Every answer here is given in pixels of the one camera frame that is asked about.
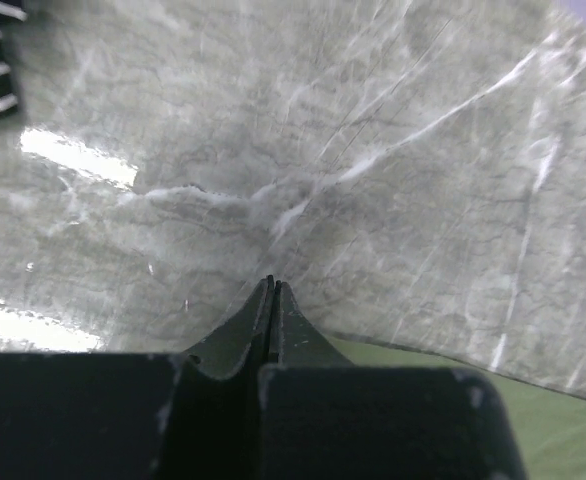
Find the polished floor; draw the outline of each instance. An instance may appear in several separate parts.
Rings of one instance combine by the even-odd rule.
[[[586,397],[586,27],[547,0],[40,0],[5,30],[0,349],[327,332]]]

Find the gray marble surface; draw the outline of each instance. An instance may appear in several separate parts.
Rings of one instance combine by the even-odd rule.
[[[586,397],[586,28],[543,0],[42,0],[6,30],[0,349],[317,326]]]

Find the marble floor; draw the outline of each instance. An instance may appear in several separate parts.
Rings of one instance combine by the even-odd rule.
[[[586,27],[547,0],[40,0],[5,29],[0,349],[326,332],[586,397]]]

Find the green floor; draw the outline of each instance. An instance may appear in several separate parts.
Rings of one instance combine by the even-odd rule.
[[[433,355],[329,340],[358,365],[464,366]],[[486,375],[506,403],[529,477],[586,480],[586,401]]]

